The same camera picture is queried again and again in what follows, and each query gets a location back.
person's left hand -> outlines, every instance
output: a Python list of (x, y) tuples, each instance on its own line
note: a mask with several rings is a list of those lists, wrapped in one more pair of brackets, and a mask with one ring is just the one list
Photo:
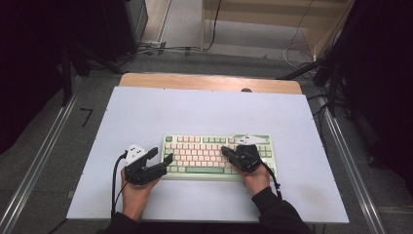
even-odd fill
[[(125, 180), (125, 169), (122, 169), (121, 175), (123, 187), (127, 183)], [(128, 183), (122, 191), (122, 199), (124, 204), (122, 214), (135, 221), (140, 221), (151, 190), (158, 183), (158, 181), (159, 179), (155, 179), (145, 185), (133, 185), (132, 183)]]

brown wood surface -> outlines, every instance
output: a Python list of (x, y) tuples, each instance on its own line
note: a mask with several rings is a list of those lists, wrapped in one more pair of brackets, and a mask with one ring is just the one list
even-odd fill
[(211, 91), (241, 91), (248, 88), (255, 93), (302, 94), (300, 85), (295, 81), (230, 76), (128, 73), (122, 76), (119, 86)]

mechanical keyboard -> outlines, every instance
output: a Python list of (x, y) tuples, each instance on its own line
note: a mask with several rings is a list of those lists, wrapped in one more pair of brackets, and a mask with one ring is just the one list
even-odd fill
[[(221, 146), (232, 149), (237, 147), (236, 140), (246, 136), (195, 136), (165, 135), (163, 139), (162, 158), (173, 153), (173, 162), (168, 166), (168, 173), (163, 178), (174, 179), (212, 179), (237, 180), (241, 176), (233, 170), (228, 158), (222, 155)], [(277, 176), (273, 143), (268, 135), (252, 135), (267, 139), (266, 143), (257, 143), (262, 161)]]

person's right hand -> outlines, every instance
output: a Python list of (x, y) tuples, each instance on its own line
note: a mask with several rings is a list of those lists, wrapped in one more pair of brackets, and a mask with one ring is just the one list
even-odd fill
[(249, 193), (254, 196), (264, 188), (270, 186), (270, 175), (264, 166), (260, 165), (253, 173), (244, 173), (235, 169), (244, 178), (244, 186), (248, 188)]

white table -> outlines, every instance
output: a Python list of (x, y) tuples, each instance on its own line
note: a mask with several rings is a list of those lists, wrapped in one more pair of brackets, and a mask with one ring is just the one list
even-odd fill
[[(113, 166), (130, 144), (161, 149), (165, 134), (235, 133), (272, 136), (282, 196), (304, 221), (349, 222), (304, 96), (127, 87), (112, 94), (67, 218), (110, 217)], [(149, 162), (159, 163), (159, 155)], [(257, 222), (258, 216), (240, 181), (162, 179), (143, 219)]]

